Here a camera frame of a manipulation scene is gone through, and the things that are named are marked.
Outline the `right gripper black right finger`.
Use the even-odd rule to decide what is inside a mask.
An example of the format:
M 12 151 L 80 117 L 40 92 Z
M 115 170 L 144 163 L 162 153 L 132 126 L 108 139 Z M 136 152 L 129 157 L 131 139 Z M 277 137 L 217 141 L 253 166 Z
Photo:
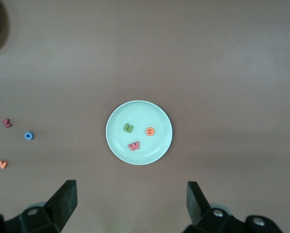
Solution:
M 187 209 L 191 225 L 186 233 L 245 233 L 245 224 L 222 208 L 212 208 L 197 182 L 188 182 Z

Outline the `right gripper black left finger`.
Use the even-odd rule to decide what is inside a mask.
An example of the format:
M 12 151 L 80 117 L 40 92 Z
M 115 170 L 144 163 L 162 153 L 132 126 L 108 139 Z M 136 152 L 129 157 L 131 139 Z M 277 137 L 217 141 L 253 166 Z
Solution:
M 60 233 L 77 206 L 77 183 L 67 180 L 42 206 L 5 222 L 6 233 Z

